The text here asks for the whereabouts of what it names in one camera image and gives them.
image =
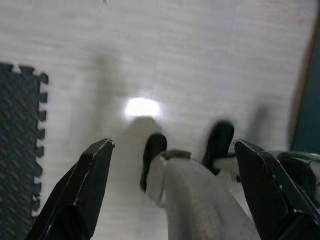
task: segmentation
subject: person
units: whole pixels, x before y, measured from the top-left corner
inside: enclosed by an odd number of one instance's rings
[[[237,191],[230,191],[226,178],[220,177],[223,171],[213,164],[228,157],[233,135],[230,122],[218,122],[209,135],[202,163],[188,151],[167,150],[167,139],[160,133],[148,138],[140,187],[165,208],[169,240],[260,239],[250,211],[237,201]],[[230,173],[227,182],[236,184],[238,177]]]

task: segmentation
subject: black shoe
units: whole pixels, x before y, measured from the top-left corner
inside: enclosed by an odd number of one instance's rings
[[[155,156],[165,150],[167,150],[167,139],[160,133],[152,134],[146,141],[140,179],[140,187],[144,192],[147,190],[147,175],[149,173],[150,164]]]
[[[229,121],[219,121],[211,130],[202,164],[215,175],[220,170],[213,168],[213,162],[228,155],[234,132],[235,128]]]

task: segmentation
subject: foam floor mat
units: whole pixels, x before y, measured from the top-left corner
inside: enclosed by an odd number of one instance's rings
[[[34,74],[34,68],[0,63],[0,239],[22,240],[32,226],[32,211],[40,207],[42,175],[38,162],[44,147],[37,140],[45,138],[47,112],[39,111],[48,93],[41,84],[48,84],[45,73]]]

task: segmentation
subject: pant leg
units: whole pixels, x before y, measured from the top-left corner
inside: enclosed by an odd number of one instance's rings
[[[218,177],[193,160],[163,161],[152,161],[147,194],[165,205],[169,240],[260,239],[253,223]]]
[[[220,170],[217,177],[223,181],[225,187],[231,193],[233,198],[244,210],[250,221],[254,223],[254,219],[245,197],[245,191],[242,184],[237,182],[237,176],[240,176],[237,158],[235,156],[218,158],[214,161],[213,167]]]

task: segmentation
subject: white floor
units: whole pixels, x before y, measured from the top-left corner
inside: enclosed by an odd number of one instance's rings
[[[165,212],[139,189],[148,135],[201,156],[227,118],[237,138],[286,149],[316,13],[316,0],[2,0],[0,61],[50,80],[42,203],[90,143],[111,138],[93,239],[167,239]],[[134,98],[155,101],[153,119],[126,114]]]

